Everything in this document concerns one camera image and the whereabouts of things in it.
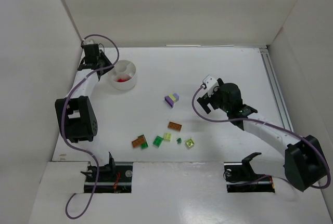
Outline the purple and yellow lego stack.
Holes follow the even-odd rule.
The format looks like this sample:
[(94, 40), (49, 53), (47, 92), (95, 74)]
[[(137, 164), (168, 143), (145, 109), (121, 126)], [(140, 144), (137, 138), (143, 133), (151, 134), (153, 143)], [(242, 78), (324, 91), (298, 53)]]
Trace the purple and yellow lego stack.
[(169, 94), (164, 97), (165, 102), (171, 107), (174, 107), (174, 104), (179, 101), (179, 95), (174, 93), (174, 94)]

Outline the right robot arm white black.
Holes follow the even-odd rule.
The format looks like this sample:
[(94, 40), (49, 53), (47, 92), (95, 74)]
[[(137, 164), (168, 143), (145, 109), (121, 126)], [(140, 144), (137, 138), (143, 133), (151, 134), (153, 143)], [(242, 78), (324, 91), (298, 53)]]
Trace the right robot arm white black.
[(206, 93), (202, 97), (194, 95), (192, 102), (199, 103), (206, 114), (222, 110), (227, 115), (226, 123), (258, 137), (283, 156), (285, 178), (294, 188), (304, 191), (327, 189), (331, 185), (330, 168), (315, 137), (302, 137), (270, 123), (255, 108), (243, 103), (240, 89), (234, 83), (208, 75), (199, 89)]

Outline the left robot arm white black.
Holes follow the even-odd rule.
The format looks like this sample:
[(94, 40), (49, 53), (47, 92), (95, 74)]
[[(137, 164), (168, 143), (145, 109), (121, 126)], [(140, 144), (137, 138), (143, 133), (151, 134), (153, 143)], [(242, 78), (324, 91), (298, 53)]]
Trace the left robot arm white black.
[(65, 136), (67, 144), (85, 153), (92, 166), (99, 165), (102, 171), (112, 171), (114, 159), (98, 139), (97, 118), (90, 101), (100, 78), (111, 70), (100, 71), (99, 68), (108, 67), (111, 62), (98, 44), (84, 44), (83, 52), (70, 92), (55, 101), (59, 137)]

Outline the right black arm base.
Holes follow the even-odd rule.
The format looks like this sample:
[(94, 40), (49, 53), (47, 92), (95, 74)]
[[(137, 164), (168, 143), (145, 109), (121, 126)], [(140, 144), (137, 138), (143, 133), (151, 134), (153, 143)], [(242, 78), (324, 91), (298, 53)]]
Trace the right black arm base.
[(223, 177), (228, 193), (275, 193), (271, 176), (254, 172), (250, 162), (260, 152), (254, 152), (240, 162), (224, 162)]

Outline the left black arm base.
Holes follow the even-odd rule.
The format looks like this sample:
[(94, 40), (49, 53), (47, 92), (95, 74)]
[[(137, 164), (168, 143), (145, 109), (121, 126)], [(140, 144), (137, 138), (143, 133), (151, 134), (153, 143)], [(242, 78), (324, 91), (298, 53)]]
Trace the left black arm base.
[[(96, 167), (89, 166), (85, 176), (84, 192), (91, 193), (96, 179)], [(101, 167), (95, 193), (131, 193), (132, 191), (133, 163), (115, 163), (113, 171)]]

